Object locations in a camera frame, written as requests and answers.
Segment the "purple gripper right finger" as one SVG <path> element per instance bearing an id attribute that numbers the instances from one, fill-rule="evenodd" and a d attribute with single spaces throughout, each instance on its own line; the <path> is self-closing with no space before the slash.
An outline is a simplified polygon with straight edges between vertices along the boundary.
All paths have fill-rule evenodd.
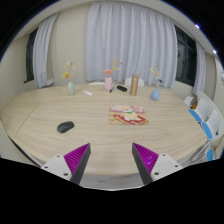
<path id="1" fill-rule="evenodd" d="M 182 169 L 168 154 L 157 154 L 137 143 L 132 144 L 132 154 L 144 185 Z"/>

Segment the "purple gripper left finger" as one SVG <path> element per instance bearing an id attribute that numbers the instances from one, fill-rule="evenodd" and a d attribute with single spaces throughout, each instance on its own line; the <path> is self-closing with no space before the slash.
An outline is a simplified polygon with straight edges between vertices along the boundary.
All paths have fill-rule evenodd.
<path id="1" fill-rule="evenodd" d="M 76 185 L 79 185 L 90 154 L 90 144 L 87 143 L 66 155 L 55 155 L 47 163 L 42 165 L 41 168 Z"/>

